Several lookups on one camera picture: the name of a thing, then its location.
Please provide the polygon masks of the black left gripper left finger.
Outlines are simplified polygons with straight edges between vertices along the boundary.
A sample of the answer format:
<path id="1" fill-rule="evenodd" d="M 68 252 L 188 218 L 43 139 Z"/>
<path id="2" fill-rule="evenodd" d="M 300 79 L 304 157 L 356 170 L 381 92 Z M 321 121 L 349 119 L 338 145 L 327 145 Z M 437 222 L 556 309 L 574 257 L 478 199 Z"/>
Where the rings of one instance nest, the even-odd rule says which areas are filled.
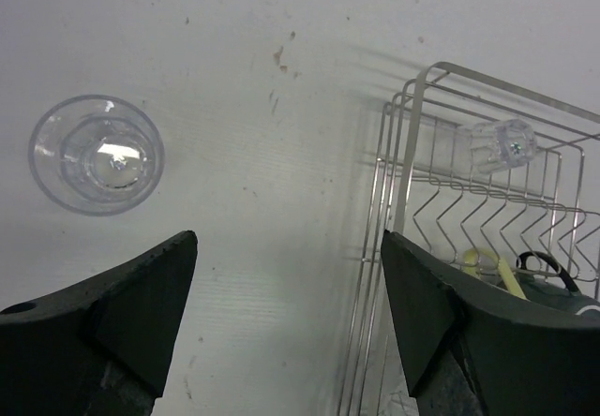
<path id="1" fill-rule="evenodd" d="M 184 230 L 135 259 L 1 312 L 4 415 L 149 415 L 197 260 Z"/>

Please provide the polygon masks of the clear faceted glass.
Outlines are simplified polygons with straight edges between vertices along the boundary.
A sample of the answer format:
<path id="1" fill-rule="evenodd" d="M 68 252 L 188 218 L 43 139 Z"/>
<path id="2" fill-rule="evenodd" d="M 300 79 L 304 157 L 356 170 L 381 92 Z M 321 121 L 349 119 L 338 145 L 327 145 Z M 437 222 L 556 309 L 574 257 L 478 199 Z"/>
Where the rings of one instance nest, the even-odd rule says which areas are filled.
<path id="1" fill-rule="evenodd" d="M 109 216 L 145 201 L 165 166 L 157 127 L 119 97 L 66 99 L 37 122 L 28 163 L 40 190 L 70 212 Z"/>

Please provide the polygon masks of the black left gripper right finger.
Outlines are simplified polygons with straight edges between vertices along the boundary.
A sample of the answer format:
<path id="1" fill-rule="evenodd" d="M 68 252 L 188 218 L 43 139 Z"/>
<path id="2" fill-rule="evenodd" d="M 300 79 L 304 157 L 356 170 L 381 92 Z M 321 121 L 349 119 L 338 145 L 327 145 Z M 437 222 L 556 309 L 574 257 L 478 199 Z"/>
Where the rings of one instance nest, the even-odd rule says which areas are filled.
<path id="1" fill-rule="evenodd" d="M 598 414 L 598 321 L 515 297 L 395 232 L 381 258 L 420 414 Z"/>

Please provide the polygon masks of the yellow-green ceramic mug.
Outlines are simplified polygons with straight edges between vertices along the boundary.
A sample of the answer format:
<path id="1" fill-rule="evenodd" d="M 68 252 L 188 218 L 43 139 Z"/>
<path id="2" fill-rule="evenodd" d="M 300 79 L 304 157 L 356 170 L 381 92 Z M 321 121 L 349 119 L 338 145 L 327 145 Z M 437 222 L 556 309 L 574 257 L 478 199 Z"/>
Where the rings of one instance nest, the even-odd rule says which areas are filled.
<path id="1" fill-rule="evenodd" d="M 522 300 L 527 299 L 508 262 L 493 250 L 477 247 L 466 250 L 463 253 L 462 270 L 479 279 L 496 275 L 508 293 Z"/>

